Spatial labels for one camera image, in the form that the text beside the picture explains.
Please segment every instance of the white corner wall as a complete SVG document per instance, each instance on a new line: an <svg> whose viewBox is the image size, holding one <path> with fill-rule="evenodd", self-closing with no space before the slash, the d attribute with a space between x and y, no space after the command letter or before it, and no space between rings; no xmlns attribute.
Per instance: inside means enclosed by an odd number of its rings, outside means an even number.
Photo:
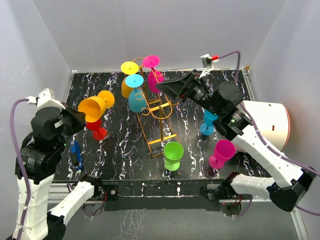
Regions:
<svg viewBox="0 0 320 240"><path fill-rule="evenodd" d="M16 157L9 130L12 104L44 88L65 101L72 72L32 0L0 1L0 235L15 230L18 213ZM36 108L21 103L15 114L19 144L31 132Z"/></svg>
<svg viewBox="0 0 320 240"><path fill-rule="evenodd" d="M287 0L250 68L258 101L284 104L291 134L284 152L320 171L320 2ZM300 206L320 212L316 178ZM318 240L320 219L301 214L311 240Z"/></svg>
<svg viewBox="0 0 320 240"><path fill-rule="evenodd" d="M33 0L66 62L119 71L158 55L159 69L202 68L200 56L242 52L251 65L284 0ZM235 68L234 57L217 67Z"/></svg>

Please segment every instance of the red connector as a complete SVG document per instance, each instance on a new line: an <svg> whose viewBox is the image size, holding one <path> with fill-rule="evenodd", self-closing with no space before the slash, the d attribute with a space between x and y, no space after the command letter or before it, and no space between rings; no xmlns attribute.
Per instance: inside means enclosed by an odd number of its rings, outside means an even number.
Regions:
<svg viewBox="0 0 320 240"><path fill-rule="evenodd" d="M219 56L218 56L218 55L214 55L214 56L211 57L211 60L212 60L212 61L215 61L215 60L218 60L218 59L219 59Z"/></svg>

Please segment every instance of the blue goblet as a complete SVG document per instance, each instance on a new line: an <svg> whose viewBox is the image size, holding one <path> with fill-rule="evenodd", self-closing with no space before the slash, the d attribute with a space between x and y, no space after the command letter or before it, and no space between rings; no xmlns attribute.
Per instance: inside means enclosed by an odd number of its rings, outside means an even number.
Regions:
<svg viewBox="0 0 320 240"><path fill-rule="evenodd" d="M143 92L138 89L144 83L144 78L139 74L132 74L126 77L125 84L133 88L129 95L129 109L132 112L140 113L143 108L147 107L147 102Z"/></svg>
<svg viewBox="0 0 320 240"><path fill-rule="evenodd" d="M209 136L214 133L214 120L216 120L218 116L213 115L211 112L204 110L203 120L204 123L200 126L200 132L203 135Z"/></svg>

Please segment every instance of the white cylindrical container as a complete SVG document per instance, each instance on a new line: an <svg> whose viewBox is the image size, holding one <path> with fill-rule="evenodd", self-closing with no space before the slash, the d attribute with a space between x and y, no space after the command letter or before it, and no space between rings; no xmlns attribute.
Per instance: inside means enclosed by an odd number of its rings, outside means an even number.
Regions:
<svg viewBox="0 0 320 240"><path fill-rule="evenodd" d="M290 118L286 107L281 103L261 101L244 100L243 104L253 117L261 134L281 151L286 146L290 135ZM246 152L238 146L235 147L239 152Z"/></svg>

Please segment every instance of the blue object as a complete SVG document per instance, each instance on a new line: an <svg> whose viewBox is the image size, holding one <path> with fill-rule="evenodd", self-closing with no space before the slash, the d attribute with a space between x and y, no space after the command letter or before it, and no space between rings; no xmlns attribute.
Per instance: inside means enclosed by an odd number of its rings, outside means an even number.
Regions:
<svg viewBox="0 0 320 240"><path fill-rule="evenodd" d="M84 167L84 164L82 162L81 151L80 151L79 143L77 141L71 142L70 152L71 152L71 163L74 166L74 168L78 170L82 169Z"/></svg>
<svg viewBox="0 0 320 240"><path fill-rule="evenodd" d="M209 135L213 134L214 131L215 131L214 126L209 126L205 123L201 124L201 126L200 126L200 132L203 135L209 136Z"/></svg>
<svg viewBox="0 0 320 240"><path fill-rule="evenodd" d="M211 112L204 110L204 116L203 116L203 120L204 123L207 124L208 126L213 126L214 123L213 121L216 120L218 118L218 116L213 115Z"/></svg>
<svg viewBox="0 0 320 240"><path fill-rule="evenodd" d="M140 91L137 88L134 88L130 92L128 101L129 101L129 109L135 113L140 113L143 108L147 107L147 102L143 96L142 91Z"/></svg>
<svg viewBox="0 0 320 240"><path fill-rule="evenodd" d="M132 74L125 78L125 85L130 88L138 88L144 83L144 78L139 74Z"/></svg>

